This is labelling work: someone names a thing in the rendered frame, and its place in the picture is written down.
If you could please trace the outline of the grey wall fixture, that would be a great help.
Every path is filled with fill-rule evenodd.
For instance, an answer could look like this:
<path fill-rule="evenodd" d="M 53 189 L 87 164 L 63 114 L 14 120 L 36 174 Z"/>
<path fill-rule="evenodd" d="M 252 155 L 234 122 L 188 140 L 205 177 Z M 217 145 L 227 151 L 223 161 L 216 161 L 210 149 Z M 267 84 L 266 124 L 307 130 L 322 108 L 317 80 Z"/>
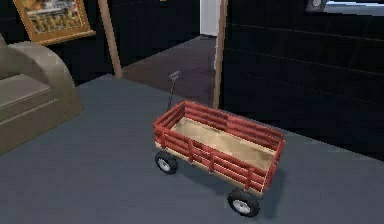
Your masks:
<path fill-rule="evenodd" d="M 323 12 L 328 0 L 308 0 L 306 11 L 310 13 Z"/>

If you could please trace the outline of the gold framed wall picture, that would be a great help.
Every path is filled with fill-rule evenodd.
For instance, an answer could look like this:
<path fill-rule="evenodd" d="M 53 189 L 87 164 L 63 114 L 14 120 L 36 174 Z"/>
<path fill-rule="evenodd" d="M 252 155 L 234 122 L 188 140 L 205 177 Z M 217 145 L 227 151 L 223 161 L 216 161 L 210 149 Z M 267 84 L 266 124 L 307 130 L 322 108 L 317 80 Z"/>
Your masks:
<path fill-rule="evenodd" d="M 52 45 L 95 35 L 83 0 L 13 0 L 32 42 Z"/>

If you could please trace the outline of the red wooden toy wagon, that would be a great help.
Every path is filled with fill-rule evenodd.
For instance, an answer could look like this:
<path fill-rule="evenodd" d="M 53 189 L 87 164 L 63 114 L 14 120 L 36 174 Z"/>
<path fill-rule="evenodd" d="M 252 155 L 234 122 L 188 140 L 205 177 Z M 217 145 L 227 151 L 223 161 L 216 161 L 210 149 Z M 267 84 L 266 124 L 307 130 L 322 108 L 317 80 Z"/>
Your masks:
<path fill-rule="evenodd" d="M 285 146 L 284 134 L 226 111 L 182 100 L 168 104 L 153 122 L 156 166 L 173 175 L 178 161 L 230 182 L 227 203 L 253 218 L 258 200 L 270 188 Z"/>

